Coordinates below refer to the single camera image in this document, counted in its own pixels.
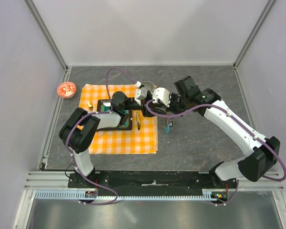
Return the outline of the keyring with keys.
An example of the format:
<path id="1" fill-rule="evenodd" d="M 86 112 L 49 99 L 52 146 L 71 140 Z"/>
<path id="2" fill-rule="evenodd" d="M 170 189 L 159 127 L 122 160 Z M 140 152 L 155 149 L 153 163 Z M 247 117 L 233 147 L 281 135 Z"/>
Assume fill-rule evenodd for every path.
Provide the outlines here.
<path id="1" fill-rule="evenodd" d="M 170 128 L 174 126 L 173 120 L 171 117 L 162 118 L 162 127 L 165 129 L 166 125 L 169 124 Z"/>

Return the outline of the blue carabiner tag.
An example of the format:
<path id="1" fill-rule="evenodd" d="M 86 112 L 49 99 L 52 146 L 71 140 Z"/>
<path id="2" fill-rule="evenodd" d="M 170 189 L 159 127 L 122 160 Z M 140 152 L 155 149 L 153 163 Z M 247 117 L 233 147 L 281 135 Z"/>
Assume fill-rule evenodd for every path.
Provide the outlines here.
<path id="1" fill-rule="evenodd" d="M 164 130 L 165 130 L 165 134 L 166 135 L 169 134 L 169 132 L 170 132 L 170 125 L 167 124 Z"/>

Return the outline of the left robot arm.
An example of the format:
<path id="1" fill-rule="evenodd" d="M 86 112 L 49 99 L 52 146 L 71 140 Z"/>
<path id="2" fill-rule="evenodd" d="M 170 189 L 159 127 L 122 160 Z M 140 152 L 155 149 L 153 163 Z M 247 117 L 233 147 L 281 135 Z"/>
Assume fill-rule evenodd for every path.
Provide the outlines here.
<path id="1" fill-rule="evenodd" d="M 123 126 L 131 111 L 141 111 L 144 117 L 153 117 L 145 107 L 148 101 L 152 101 L 151 110 L 161 114 L 165 112 L 160 109 L 167 108 L 170 103 L 169 99 L 162 101 L 152 96 L 150 91 L 142 99 L 127 97 L 125 93 L 117 91 L 111 98 L 108 111 L 88 112 L 79 107 L 72 113 L 60 130 L 59 138 L 70 151 L 81 185 L 91 187 L 95 182 L 95 169 L 88 150 L 95 133 L 101 129 Z"/>

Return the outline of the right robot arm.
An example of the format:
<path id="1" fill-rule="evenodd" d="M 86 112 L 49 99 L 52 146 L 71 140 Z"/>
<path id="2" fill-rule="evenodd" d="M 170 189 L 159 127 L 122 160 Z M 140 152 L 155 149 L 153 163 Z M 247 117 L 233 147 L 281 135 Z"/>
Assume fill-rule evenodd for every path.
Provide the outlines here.
<path id="1" fill-rule="evenodd" d="M 238 117 L 213 90 L 201 91 L 187 76 L 174 83 L 178 93 L 159 87 L 153 92 L 154 104 L 162 104 L 171 113 L 180 116 L 192 110 L 213 122 L 241 149 L 243 157 L 216 165 L 209 175 L 211 186 L 221 187 L 227 180 L 244 177 L 257 182 L 276 163 L 280 141 L 257 132 Z"/>

